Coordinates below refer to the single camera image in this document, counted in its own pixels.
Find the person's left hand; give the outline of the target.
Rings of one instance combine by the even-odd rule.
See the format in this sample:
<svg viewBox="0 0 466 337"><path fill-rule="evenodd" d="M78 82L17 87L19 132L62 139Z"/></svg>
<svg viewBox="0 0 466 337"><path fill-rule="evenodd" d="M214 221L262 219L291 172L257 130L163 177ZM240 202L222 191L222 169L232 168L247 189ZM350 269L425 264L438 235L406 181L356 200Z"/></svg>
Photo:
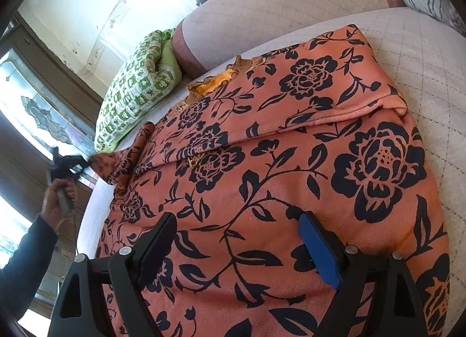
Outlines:
<svg viewBox="0 0 466 337"><path fill-rule="evenodd" d="M77 199L77 187L74 181L55 179L47 187L40 216L55 233L59 232L59 227L66 219L59 206L59 190L62 190L71 200Z"/></svg>

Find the dark sleeved left forearm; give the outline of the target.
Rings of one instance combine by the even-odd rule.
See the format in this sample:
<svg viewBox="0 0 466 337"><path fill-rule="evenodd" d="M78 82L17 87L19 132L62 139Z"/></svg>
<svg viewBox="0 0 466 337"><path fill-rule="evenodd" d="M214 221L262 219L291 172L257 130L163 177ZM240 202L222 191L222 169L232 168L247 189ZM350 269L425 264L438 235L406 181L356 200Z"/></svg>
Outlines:
<svg viewBox="0 0 466 337"><path fill-rule="evenodd" d="M51 262L56 232L38 216L1 269L1 300L19 320L26 313Z"/></svg>

